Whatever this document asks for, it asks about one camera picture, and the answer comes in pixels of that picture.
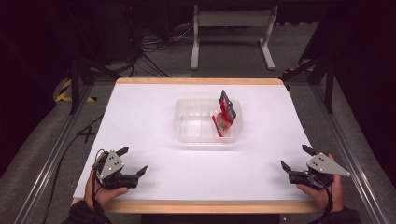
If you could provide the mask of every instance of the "gray carpet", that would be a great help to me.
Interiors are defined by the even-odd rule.
[[[242,34],[234,34],[226,30],[210,29],[201,36],[201,52],[199,69],[190,70],[192,42],[187,39],[168,49],[147,53],[152,61],[166,74],[174,77],[280,77],[283,70],[297,66],[297,61],[303,52],[309,37],[315,30],[315,25],[276,26],[270,40],[276,70],[268,71],[263,61],[257,39],[260,32],[246,29]],[[137,61],[142,68],[135,66],[134,76],[150,77],[146,71],[149,67],[141,60]],[[319,109],[312,87],[304,82],[304,75],[294,78],[287,84],[291,88],[291,98],[295,104],[300,121],[314,148],[331,152],[342,165],[343,157],[336,145],[336,139],[329,127],[325,115]],[[102,115],[112,92],[114,81],[96,82],[90,96],[97,97],[95,103],[84,103],[78,114],[76,124],[66,138],[66,145],[71,142],[76,133],[90,122]],[[41,121],[32,134],[26,139],[19,153],[8,167],[0,180],[0,223],[13,223],[20,212],[25,199],[35,183],[50,151],[66,123],[71,104],[60,102]],[[364,171],[374,194],[389,223],[396,223],[396,191],[381,170],[373,152],[361,133],[357,121],[347,104],[347,101],[335,83],[333,94],[334,117],[339,123],[350,150]],[[92,125],[97,132],[100,120]],[[85,143],[85,136],[77,138],[65,155],[55,194],[49,210],[47,223],[60,223],[66,216],[72,201],[77,181],[87,160],[94,137]],[[42,221],[48,204],[50,188],[54,175],[34,208],[28,223]],[[352,178],[343,178],[345,188],[345,204],[361,213],[362,223],[373,223],[360,193]],[[139,215],[108,214],[113,223],[140,223]],[[280,223],[307,223],[320,214],[281,214]]]

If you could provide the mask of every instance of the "sleeve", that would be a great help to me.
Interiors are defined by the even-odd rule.
[[[62,224],[103,224],[104,219],[94,213],[84,200],[72,205],[69,215]]]
[[[340,212],[325,214],[320,218],[318,218],[317,220],[310,222],[309,224],[339,224],[339,223],[361,224],[361,220],[359,219],[359,212],[344,207],[344,209]]]

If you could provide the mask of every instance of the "metal frame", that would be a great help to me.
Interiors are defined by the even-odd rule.
[[[338,145],[339,151],[346,163],[346,168],[352,174],[352,179],[355,183],[356,189],[358,190],[364,205],[374,223],[378,224],[388,224],[389,221],[378,204],[377,198],[375,197],[374,191],[367,180],[358,160],[352,154],[347,145],[347,140],[345,139],[343,132],[338,125],[338,122],[334,115],[331,115],[327,111],[326,105],[323,103],[323,93],[320,90],[320,86],[311,86],[311,90],[314,93],[318,104],[325,116],[327,122],[329,123],[332,133],[336,138],[336,143]]]
[[[274,27],[277,8],[278,6],[274,6],[268,11],[199,11],[198,5],[194,5],[191,69],[198,69],[200,26],[263,26],[266,29],[265,38],[260,38],[259,43],[268,69],[274,70],[275,65],[268,49],[268,42]]]
[[[89,97],[91,92],[92,86],[84,86],[81,94],[81,98],[79,99],[81,102],[84,102],[84,99]],[[26,201],[24,202],[20,212],[18,213],[17,217],[15,218],[15,224],[27,223],[29,221],[30,216],[32,215],[33,211],[35,210],[35,206],[38,204],[38,201],[41,198],[41,195],[44,192],[45,187],[47,186],[48,182],[50,181],[50,177],[53,171],[56,168],[56,165],[60,161],[62,154],[66,148],[64,147],[66,142],[66,138],[70,133],[70,130],[73,128],[78,115],[83,107],[84,103],[79,104],[76,108],[75,113],[70,114],[69,118],[67,119],[64,128],[62,129],[61,134],[59,135],[58,139],[52,151],[49,154],[49,157],[46,160],[43,168],[41,169],[40,173],[38,173],[37,179],[30,190]]]

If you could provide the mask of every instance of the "human hand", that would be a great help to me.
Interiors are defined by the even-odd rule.
[[[85,186],[85,194],[84,194],[84,201],[85,203],[94,211],[93,208],[93,201],[92,201],[92,179],[94,178],[94,170],[91,170],[90,178],[88,178],[87,185]],[[104,189],[100,188],[100,184],[97,182],[95,178],[95,192],[96,193],[96,201],[99,205],[104,208],[105,205],[110,202],[111,200],[119,197],[122,194],[125,194],[129,191],[128,188],[119,188],[119,189]]]
[[[332,155],[329,154],[329,158],[334,161],[334,158]],[[323,211],[326,209],[329,196],[327,195],[326,189],[320,189],[320,190],[315,190],[311,189],[306,185],[298,184],[297,188],[302,190],[304,193],[306,193],[308,196],[310,196],[312,199],[314,199],[315,203],[317,204],[320,209]],[[344,203],[343,203],[343,185],[341,183],[341,176],[340,175],[335,175],[334,176],[334,181],[332,182],[332,211],[333,212],[340,212],[344,209]]]

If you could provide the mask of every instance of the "white tabletop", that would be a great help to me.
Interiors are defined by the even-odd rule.
[[[74,198],[83,198],[99,149],[128,147],[121,172],[148,169],[137,188],[118,202],[311,202],[289,183],[280,165],[283,160],[302,171],[311,159],[302,151],[301,145],[310,144],[284,85],[127,83],[121,80],[114,87]],[[241,106],[243,129],[237,141],[179,142],[176,101],[219,99],[222,90]]]

